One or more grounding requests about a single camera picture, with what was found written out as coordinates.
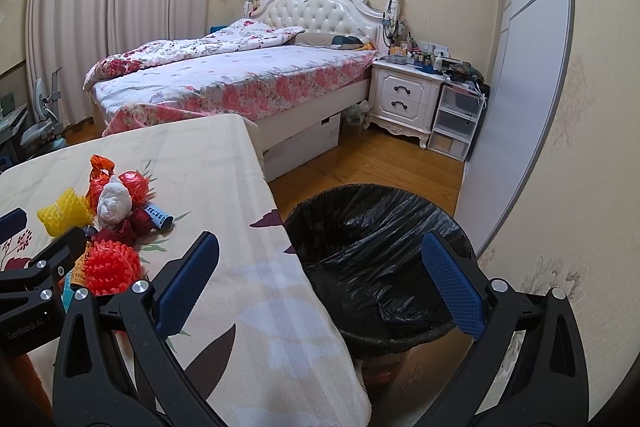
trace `black drawer handle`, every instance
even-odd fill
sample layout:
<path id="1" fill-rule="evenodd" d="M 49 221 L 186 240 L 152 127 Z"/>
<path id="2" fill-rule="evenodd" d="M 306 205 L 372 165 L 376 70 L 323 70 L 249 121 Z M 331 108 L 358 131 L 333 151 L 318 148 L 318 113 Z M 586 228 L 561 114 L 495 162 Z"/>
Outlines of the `black drawer handle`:
<path id="1" fill-rule="evenodd" d="M 395 89 L 395 90 L 398 90 L 398 89 L 400 89 L 401 87 L 402 87 L 402 89 L 404 89 L 404 90 L 406 91 L 406 93 L 407 93 L 407 94 L 411 94 L 411 90 L 410 90 L 410 89 L 407 89 L 407 88 L 406 88 L 406 87 L 404 87 L 404 86 L 396 86 L 396 87 L 394 87 L 394 89 Z"/>

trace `crumpled white tissue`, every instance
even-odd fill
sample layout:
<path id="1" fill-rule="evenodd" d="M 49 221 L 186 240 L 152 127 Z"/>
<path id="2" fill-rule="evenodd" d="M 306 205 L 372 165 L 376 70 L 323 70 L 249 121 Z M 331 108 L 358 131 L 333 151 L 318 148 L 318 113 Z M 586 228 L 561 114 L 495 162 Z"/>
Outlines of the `crumpled white tissue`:
<path id="1" fill-rule="evenodd" d="M 131 215 L 131 195 L 117 176 L 112 176 L 98 198 L 98 223 L 112 227 Z"/>

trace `chair seat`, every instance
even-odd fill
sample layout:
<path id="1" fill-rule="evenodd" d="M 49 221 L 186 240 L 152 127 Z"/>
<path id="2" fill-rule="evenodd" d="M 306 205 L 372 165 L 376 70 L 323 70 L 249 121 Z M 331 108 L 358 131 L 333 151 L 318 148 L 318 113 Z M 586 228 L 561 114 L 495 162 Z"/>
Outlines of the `chair seat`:
<path id="1" fill-rule="evenodd" d="M 20 138 L 20 145 L 25 147 L 32 145 L 37 141 L 41 141 L 42 136 L 49 134 L 53 126 L 54 124 L 50 120 L 38 122 L 36 125 L 32 125 L 22 134 L 22 137 Z"/>

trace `black garbage bin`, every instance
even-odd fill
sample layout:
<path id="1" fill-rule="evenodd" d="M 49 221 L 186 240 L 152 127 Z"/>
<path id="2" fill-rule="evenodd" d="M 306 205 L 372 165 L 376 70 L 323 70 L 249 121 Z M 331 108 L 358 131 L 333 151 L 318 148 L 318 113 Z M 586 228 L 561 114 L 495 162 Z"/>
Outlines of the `black garbage bin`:
<path id="1" fill-rule="evenodd" d="M 345 185 L 300 203 L 285 228 L 352 356 L 402 353 L 454 327 L 422 264 L 422 238 L 440 232 L 456 253 L 475 256 L 431 201 L 399 188 Z"/>

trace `silver screw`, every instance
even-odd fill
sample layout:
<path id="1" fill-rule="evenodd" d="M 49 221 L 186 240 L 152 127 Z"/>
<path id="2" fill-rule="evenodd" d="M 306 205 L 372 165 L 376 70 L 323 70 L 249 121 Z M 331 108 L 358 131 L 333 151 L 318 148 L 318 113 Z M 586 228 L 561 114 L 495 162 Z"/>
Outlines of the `silver screw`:
<path id="1" fill-rule="evenodd" d="M 134 293 L 144 293 L 149 289 L 149 283 L 144 279 L 135 281 L 132 289 Z"/>
<path id="2" fill-rule="evenodd" d="M 505 293 L 509 289 L 509 285 L 502 279 L 494 279 L 491 281 L 491 288 L 500 293 Z"/>
<path id="3" fill-rule="evenodd" d="M 87 288 L 80 288 L 74 294 L 74 298 L 76 299 L 76 301 L 81 301 L 83 299 L 86 299 L 87 295 L 89 295 L 89 290 Z"/>
<path id="4" fill-rule="evenodd" d="M 551 290 L 551 295 L 553 295 L 559 301 L 561 301 L 562 299 L 566 299 L 566 293 L 564 293 L 564 290 L 562 288 L 553 288 Z"/>

